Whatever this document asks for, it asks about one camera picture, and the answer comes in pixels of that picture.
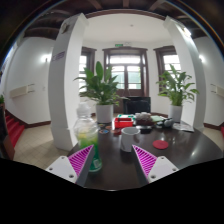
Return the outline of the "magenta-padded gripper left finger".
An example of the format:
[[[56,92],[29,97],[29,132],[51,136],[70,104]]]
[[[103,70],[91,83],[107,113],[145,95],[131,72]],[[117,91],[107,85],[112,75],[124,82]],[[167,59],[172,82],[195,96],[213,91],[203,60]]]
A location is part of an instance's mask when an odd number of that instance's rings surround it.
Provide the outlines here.
[[[94,146],[90,145],[68,157],[60,156],[46,168],[46,171],[83,187],[93,156]]]

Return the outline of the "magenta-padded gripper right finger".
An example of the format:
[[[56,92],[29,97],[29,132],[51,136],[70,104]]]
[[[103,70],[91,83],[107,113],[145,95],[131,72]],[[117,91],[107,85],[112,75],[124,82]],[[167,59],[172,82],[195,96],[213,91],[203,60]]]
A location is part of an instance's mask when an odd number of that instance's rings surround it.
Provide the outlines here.
[[[178,171],[165,156],[156,157],[139,146],[132,146],[132,155],[140,183],[152,183]]]

